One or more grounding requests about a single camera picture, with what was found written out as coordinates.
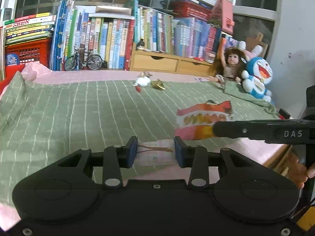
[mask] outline wall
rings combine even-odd
[[[278,0],[280,20],[268,61],[274,79],[267,86],[277,107],[298,118],[306,105],[306,88],[315,85],[315,0]]]

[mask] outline colorful snack package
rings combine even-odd
[[[230,101],[221,104],[197,104],[177,111],[175,136],[183,140],[200,140],[215,137],[212,127],[217,121],[232,121]]]

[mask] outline blue and white plush toy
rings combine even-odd
[[[271,102],[271,91],[265,88],[272,80],[272,70],[261,57],[254,57],[247,65],[246,70],[242,72],[242,86],[244,90],[255,98],[264,99]]]

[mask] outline bicycle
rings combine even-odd
[[[93,54],[92,50],[88,50],[88,52],[85,52],[84,48],[80,48],[77,46],[74,46],[75,53],[73,56],[70,56],[65,61],[65,70],[66,71],[72,71],[76,68],[76,66],[79,64],[82,65],[82,67],[89,67],[91,70],[98,70],[102,67],[104,61],[98,54]],[[81,54],[88,54],[86,61],[80,58]]]

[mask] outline bicycle wheel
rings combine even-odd
[[[87,59],[88,67],[92,70],[98,70],[102,67],[103,60],[100,55],[91,54]]]
[[[77,66],[77,60],[74,56],[70,56],[67,58],[65,62],[65,70],[72,71]]]

